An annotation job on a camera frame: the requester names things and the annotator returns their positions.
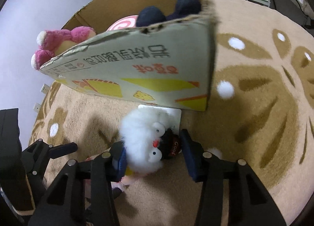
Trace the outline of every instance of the power socket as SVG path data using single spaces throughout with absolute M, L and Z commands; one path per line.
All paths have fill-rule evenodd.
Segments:
M 45 83 L 43 85 L 43 87 L 41 88 L 40 92 L 44 93 L 44 94 L 47 94 L 48 91 L 49 91 L 50 87 Z
M 41 105 L 40 105 L 40 104 L 35 103 L 33 110 L 34 110 L 35 112 L 37 112 L 37 113 L 38 113 L 38 112 L 39 112 L 40 107 L 41 107 Z

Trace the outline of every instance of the metal screw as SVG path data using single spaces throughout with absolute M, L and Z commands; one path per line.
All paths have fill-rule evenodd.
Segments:
M 73 159 L 68 161 L 69 166 L 73 166 L 73 165 L 75 165 L 75 163 L 76 163 L 76 160 L 73 160 Z
M 104 159 L 106 158 L 109 158 L 111 156 L 110 152 L 104 152 L 102 155 L 101 155 Z
M 241 166 L 245 166 L 245 165 L 246 165 L 246 161 L 243 160 L 243 159 L 239 159 L 239 160 L 238 160 L 238 163 L 239 163 L 239 165 L 241 165 Z
M 203 152 L 203 157 L 209 159 L 212 157 L 212 154 L 210 152 Z

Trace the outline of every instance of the fluffy white toy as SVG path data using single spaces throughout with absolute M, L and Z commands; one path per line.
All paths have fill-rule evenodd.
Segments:
M 149 107 L 135 109 L 122 119 L 119 133 L 132 171 L 149 174 L 162 167 L 162 154 L 157 143 L 172 123 L 167 112 Z

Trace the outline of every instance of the pink plush foot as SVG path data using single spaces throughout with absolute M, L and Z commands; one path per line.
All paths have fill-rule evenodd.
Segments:
M 63 41 L 71 40 L 70 30 L 61 29 L 53 31 L 41 31 L 37 36 L 37 44 L 42 50 L 54 51 Z
M 76 43 L 81 43 L 91 37 L 96 35 L 94 29 L 91 27 L 76 27 L 71 31 L 72 41 Z
M 31 65 L 35 70 L 39 70 L 43 64 L 48 62 L 53 57 L 54 54 L 51 51 L 37 50 L 32 56 Z

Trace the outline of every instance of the blanket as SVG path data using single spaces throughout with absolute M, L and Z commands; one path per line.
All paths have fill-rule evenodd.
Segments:
M 314 191 L 314 40 L 275 10 L 245 0 L 214 0 L 220 23 L 208 109 L 182 111 L 181 128 L 222 159 L 245 159 L 289 225 Z M 219 87 L 227 82 L 234 95 Z M 40 108 L 30 144 L 78 144 L 49 162 L 48 184 L 70 158 L 83 161 L 110 147 L 119 121 L 139 103 L 79 93 L 54 82 Z M 183 155 L 131 185 L 115 200 L 123 226 L 194 224 L 201 184 Z M 223 223 L 227 224 L 227 196 Z

